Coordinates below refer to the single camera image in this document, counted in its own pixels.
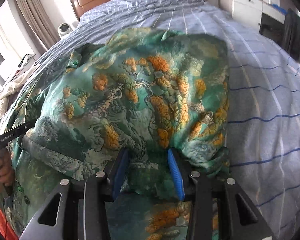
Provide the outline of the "person's left hand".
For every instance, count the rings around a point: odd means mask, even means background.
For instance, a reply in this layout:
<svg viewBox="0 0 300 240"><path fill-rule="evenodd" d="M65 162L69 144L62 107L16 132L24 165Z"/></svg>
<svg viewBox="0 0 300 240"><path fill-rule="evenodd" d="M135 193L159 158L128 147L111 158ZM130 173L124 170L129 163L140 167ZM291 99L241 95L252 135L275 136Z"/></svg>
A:
<svg viewBox="0 0 300 240"><path fill-rule="evenodd" d="M1 187L10 187L15 180L15 173L12 167L11 154L7 148L0 150L0 191Z"/></svg>

